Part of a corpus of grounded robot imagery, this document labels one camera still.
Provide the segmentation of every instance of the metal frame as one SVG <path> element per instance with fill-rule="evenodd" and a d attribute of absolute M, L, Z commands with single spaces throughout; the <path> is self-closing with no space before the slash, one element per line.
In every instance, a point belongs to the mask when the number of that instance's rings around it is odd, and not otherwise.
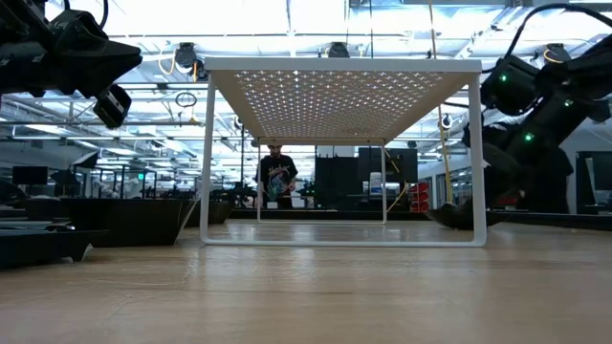
<path fill-rule="evenodd" d="M 416 64 L 423 64 L 425 61 L 415 61 Z M 470 131 L 479 133 L 482 131 L 482 122 L 480 117 L 480 67 L 476 71 L 471 65 L 461 65 L 462 61 L 428 61 L 433 62 L 430 65 L 424 65 L 428 69 L 433 70 L 438 67 L 437 71 L 458 72 L 470 74 L 469 81 L 469 99 L 470 99 Z M 262 69 L 264 66 L 251 66 L 255 69 Z M 462 66 L 468 66 L 466 70 L 460 69 Z M 226 245 L 226 246 L 269 246 L 269 247 L 482 247 L 487 242 L 487 224 L 486 224 L 486 209 L 485 209 L 485 184 L 484 184 L 484 161 L 483 161 L 483 144 L 482 136 L 471 135 L 471 167 L 472 167 L 472 195 L 473 195 L 473 222 L 474 222 L 474 237 L 471 242 L 294 242 L 294 241 L 234 241 L 234 240 L 215 240 L 208 238 L 208 202 L 210 191 L 210 166 L 212 158 L 212 127 L 214 123 L 214 94 L 215 73 L 209 69 L 208 73 L 208 99 L 207 101 L 207 118 L 206 118 L 206 136 L 204 144 L 204 160 L 202 169 L 202 195 L 201 195 L 201 216 L 200 216 L 200 239 L 205 245 Z"/>

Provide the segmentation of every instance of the graphic t-shirt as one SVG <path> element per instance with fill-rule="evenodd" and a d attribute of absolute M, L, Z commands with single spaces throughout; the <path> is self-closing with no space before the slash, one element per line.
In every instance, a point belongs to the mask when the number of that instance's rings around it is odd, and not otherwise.
<path fill-rule="evenodd" d="M 284 155 L 268 156 L 261 160 L 261 182 L 271 201 L 278 196 L 287 195 L 291 179 L 297 175 L 294 161 Z"/>

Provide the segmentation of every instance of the monitor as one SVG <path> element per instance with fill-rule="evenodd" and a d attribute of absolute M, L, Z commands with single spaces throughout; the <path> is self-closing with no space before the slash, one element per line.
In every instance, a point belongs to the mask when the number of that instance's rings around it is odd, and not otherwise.
<path fill-rule="evenodd" d="M 12 183 L 15 185 L 46 185 L 49 179 L 47 166 L 13 166 Z"/>
<path fill-rule="evenodd" d="M 389 148 L 385 157 L 386 180 L 392 183 L 416 183 L 419 181 L 419 154 L 416 149 Z M 381 148 L 360 148 L 358 157 L 358 178 L 369 181 L 371 172 L 382 172 Z M 393 163 L 398 167 L 398 174 Z"/>
<path fill-rule="evenodd" d="M 612 190 L 612 152 L 593 153 L 593 182 L 596 190 Z"/>

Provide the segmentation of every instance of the ceiling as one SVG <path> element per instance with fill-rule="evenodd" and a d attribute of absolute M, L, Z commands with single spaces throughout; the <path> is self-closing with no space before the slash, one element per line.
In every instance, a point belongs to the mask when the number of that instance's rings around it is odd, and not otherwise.
<path fill-rule="evenodd" d="M 101 3 L 71 1 L 73 10 L 89 11 L 98 21 L 102 17 Z M 160 172 L 178 169 L 193 175 L 193 169 L 201 165 L 208 86 L 189 82 L 189 77 L 176 68 L 169 75 L 160 69 L 160 64 L 166 71 L 170 69 L 170 58 L 179 43 L 195 43 L 197 54 L 204 60 L 207 56 L 325 57 L 335 41 L 346 43 L 352 58 L 428 58 L 435 43 L 432 57 L 480 59 L 488 68 L 507 51 L 517 27 L 533 9 L 509 7 L 518 3 L 509 0 L 434 0 L 436 37 L 432 42 L 427 3 L 372 0 L 370 6 L 367 0 L 110 0 L 104 30 L 111 39 L 142 49 L 144 59 L 140 67 L 117 81 L 133 99 L 126 122 L 134 124 L 115 131 L 92 125 L 98 122 L 91 111 L 94 101 L 80 95 L 49 92 L 44 98 L 33 99 L 19 94 L 4 97 L 1 118 L 5 121 L 72 124 L 21 125 L 14 131 L 13 127 L 2 126 L 4 134 L 0 135 L 21 139 L 36 136 L 39 140 L 71 137 L 83 149 L 122 148 L 135 152 L 134 157 L 170 162 L 163 163 L 166 168 L 148 164 Z M 592 1 L 588 6 L 611 16 L 612 2 L 607 3 Z M 50 0 L 47 17 L 52 19 L 62 9 L 61 0 Z M 563 43 L 571 55 L 577 56 L 608 33 L 608 27 L 583 14 L 545 11 L 530 19 L 514 53 L 538 65 L 535 57 L 546 44 Z M 195 97 L 195 106 L 182 108 L 177 104 L 177 96 L 184 92 Z M 467 104 L 467 92 L 457 93 L 448 102 Z M 241 131 L 235 125 L 233 110 L 218 93 L 215 109 L 213 175 L 217 181 L 223 177 L 224 182 L 238 182 Z M 443 105 L 441 110 L 454 119 L 450 132 L 460 132 L 466 123 L 466 109 Z M 437 161 L 437 122 L 436 110 L 390 145 L 406 147 L 409 139 L 424 139 L 419 141 L 422 162 Z M 451 154 L 466 154 L 460 143 L 451 147 Z M 301 177 L 311 177 L 314 146 L 287 146 L 283 150 L 294 157 Z M 106 155 L 132 159 L 110 151 Z M 257 162 L 257 149 L 250 141 L 245 144 L 245 158 L 244 177 L 250 181 Z"/>

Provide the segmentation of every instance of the black planter box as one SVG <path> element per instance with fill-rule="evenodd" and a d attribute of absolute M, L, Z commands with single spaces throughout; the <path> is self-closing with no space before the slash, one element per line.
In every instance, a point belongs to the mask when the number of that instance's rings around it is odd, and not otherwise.
<path fill-rule="evenodd" d="M 0 268 L 46 263 L 70 257 L 80 262 L 100 231 L 50 232 L 47 230 L 0 229 Z"/>
<path fill-rule="evenodd" d="M 193 208 L 191 216 L 187 221 L 187 227 L 200 226 L 200 201 Z M 208 224 L 209 225 L 221 225 L 223 224 L 231 212 L 233 211 L 233 205 L 228 202 L 211 202 L 208 204 Z"/>
<path fill-rule="evenodd" d="M 80 230 L 108 230 L 94 247 L 174 245 L 195 201 L 62 199 L 72 225 Z"/>

